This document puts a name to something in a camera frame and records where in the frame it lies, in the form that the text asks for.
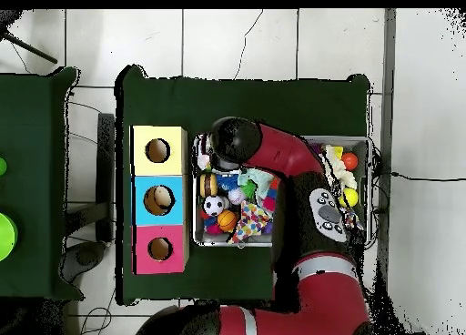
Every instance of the yellow box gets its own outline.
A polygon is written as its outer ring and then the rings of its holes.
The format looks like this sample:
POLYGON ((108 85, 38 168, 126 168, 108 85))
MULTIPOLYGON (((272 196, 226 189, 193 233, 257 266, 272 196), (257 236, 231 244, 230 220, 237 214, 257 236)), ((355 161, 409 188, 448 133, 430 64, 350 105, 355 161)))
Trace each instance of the yellow box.
POLYGON ((187 174, 187 132, 182 127, 132 128, 136 176, 187 174))

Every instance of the green table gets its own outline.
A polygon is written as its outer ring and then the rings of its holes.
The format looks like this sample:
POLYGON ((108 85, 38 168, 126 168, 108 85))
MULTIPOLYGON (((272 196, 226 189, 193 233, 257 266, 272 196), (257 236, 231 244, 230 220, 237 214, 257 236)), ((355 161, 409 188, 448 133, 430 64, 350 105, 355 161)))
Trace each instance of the green table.
POLYGON ((0 261, 0 296, 81 299, 58 265, 65 235, 65 99, 76 81, 67 67, 52 76, 0 75, 0 212, 18 227, 0 261))
POLYGON ((369 82, 151 79, 128 66, 116 80, 117 295, 132 299, 270 299, 270 249, 206 248, 192 240, 184 273, 131 272, 130 125, 182 126, 192 140, 221 117, 259 119, 299 135, 365 136, 369 82))

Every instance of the plastic bin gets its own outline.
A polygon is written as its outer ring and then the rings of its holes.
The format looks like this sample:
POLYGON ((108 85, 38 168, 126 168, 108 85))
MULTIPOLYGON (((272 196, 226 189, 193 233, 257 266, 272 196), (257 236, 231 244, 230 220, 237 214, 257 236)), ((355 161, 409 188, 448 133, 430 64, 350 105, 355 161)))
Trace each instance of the plastic bin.
MULTIPOLYGON (((366 243, 371 236, 370 204, 372 203, 372 142, 367 137, 339 137, 339 136, 303 136, 310 144, 325 144, 344 148, 344 152, 352 152, 358 157, 359 164, 352 171, 358 183, 359 202, 353 207, 360 219, 360 223, 366 231, 366 243)), ((225 172, 214 173, 226 175, 225 172)), ((231 171, 230 174, 239 173, 238 170, 231 171)), ((193 178, 193 239, 202 247, 271 247, 272 235, 258 235, 245 239, 244 245, 228 244, 228 233, 221 235, 209 235, 204 231, 204 220, 197 212, 198 203, 198 183, 197 178, 193 178)))

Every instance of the pink box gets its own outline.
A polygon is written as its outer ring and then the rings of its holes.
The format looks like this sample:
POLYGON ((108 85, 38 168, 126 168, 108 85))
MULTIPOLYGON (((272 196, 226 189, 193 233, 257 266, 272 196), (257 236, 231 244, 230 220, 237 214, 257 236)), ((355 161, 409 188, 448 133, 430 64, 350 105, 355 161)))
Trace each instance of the pink box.
POLYGON ((183 272, 188 256, 188 239, 185 233, 183 225, 136 226, 136 268, 133 262, 133 273, 141 275, 183 272), (165 238, 171 245, 171 254, 167 259, 154 259, 149 253, 149 243, 157 238, 165 238))

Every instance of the blue box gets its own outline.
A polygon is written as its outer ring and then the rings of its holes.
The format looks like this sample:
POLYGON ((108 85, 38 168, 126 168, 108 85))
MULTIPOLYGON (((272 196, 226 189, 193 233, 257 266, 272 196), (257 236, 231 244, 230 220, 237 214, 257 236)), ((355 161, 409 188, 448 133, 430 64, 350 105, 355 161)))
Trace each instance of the blue box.
POLYGON ((135 177, 136 186, 136 224, 138 226, 174 226, 183 224, 183 177, 182 176, 153 176, 135 177), (163 185, 169 188, 175 198, 175 204, 163 216, 149 213, 144 206, 144 196, 152 188, 163 185))

